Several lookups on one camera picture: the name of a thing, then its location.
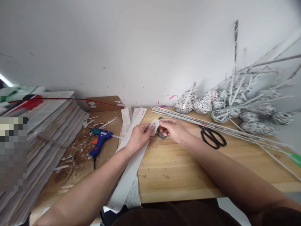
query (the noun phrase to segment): cardboard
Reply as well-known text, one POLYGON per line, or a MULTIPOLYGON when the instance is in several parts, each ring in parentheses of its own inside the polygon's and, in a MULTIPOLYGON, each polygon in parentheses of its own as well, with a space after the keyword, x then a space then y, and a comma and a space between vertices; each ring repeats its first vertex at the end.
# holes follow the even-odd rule
MULTIPOLYGON (((115 101, 120 101, 118 96, 93 97, 87 99, 113 105, 118 104, 118 102, 115 101)), ((72 160, 72 158, 70 158, 59 162, 57 167, 67 164, 69 167, 61 169, 58 173, 56 171, 52 173, 32 210, 30 215, 30 225, 33 225, 34 222, 45 212, 45 210, 53 205, 64 193, 93 171, 93 158, 89 159, 89 152, 92 151, 95 145, 91 142, 96 139, 96 136, 90 136, 89 133, 91 132, 91 128, 99 128, 102 124, 95 127, 92 126, 98 123, 107 123, 117 117, 116 120, 106 126, 105 130, 111 131, 114 135, 120 135, 122 127, 121 109, 98 103, 95 105, 95 108, 90 108, 91 112, 89 116, 89 118, 97 116, 96 118, 93 118, 95 121, 86 129, 82 128, 80 130, 63 156, 64 158, 67 158, 71 154, 74 154, 74 161, 68 162, 69 160, 72 160)), ((101 152, 96 159, 96 168, 103 165, 114 155, 118 148, 118 143, 119 139, 115 137, 112 137, 104 143, 101 152)))
POLYGON ((103 112, 103 111, 111 111, 111 110, 120 110, 121 107, 123 108, 123 106, 117 106, 117 104, 122 104, 119 96, 105 96, 105 97, 88 97, 86 98, 86 100, 94 100, 94 101, 98 101, 98 102, 103 102, 106 104, 111 104, 111 105, 115 105, 114 106, 110 106, 110 105, 104 105, 101 103, 88 103, 90 112, 103 112))

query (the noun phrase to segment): forearm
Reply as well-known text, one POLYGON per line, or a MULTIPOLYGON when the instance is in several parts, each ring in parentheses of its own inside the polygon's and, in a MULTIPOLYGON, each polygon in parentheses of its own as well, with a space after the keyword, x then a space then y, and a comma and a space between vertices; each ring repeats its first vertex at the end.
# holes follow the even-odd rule
POLYGON ((90 225, 104 206, 133 152, 125 148, 75 184, 37 225, 90 225))
POLYGON ((244 213, 252 215, 287 200, 282 192, 238 162, 191 135, 184 142, 221 191, 244 213))

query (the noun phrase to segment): hand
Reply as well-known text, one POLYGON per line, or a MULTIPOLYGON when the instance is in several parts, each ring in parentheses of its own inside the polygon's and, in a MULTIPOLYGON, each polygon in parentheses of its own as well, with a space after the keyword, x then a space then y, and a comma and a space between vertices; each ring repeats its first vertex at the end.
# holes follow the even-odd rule
POLYGON ((154 137, 151 137, 151 133, 154 131, 155 127, 152 126, 148 130, 149 126, 150 123, 142 123, 140 125, 136 125, 133 129, 129 142, 125 146, 126 149, 136 153, 141 148, 143 148, 149 140, 153 140, 154 137))
POLYGON ((177 119, 163 118, 160 119, 159 124, 160 132, 164 136, 171 136, 178 144, 182 144, 184 139, 191 135, 177 119))

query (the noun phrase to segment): person's left hand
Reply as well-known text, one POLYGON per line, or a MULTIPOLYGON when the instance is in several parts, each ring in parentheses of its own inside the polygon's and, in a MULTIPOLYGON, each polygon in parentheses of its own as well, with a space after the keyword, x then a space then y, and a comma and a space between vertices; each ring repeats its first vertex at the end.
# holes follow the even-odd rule
POLYGON ((152 126, 149 130, 147 130, 149 126, 150 123, 136 125, 125 148, 130 152, 136 153, 143 148, 149 140, 153 140, 155 137, 151 137, 151 133, 154 131, 155 127, 152 126))

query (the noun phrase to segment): pink paint splatter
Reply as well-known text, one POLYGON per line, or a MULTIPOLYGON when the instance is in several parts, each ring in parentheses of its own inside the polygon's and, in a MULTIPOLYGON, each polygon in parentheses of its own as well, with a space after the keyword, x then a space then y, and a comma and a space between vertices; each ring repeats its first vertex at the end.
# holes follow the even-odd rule
MULTIPOLYGON (((177 96, 177 95, 173 95, 171 98, 174 98, 175 96, 178 98, 178 96, 177 96)), ((169 98, 169 100, 170 100, 171 98, 169 98)))

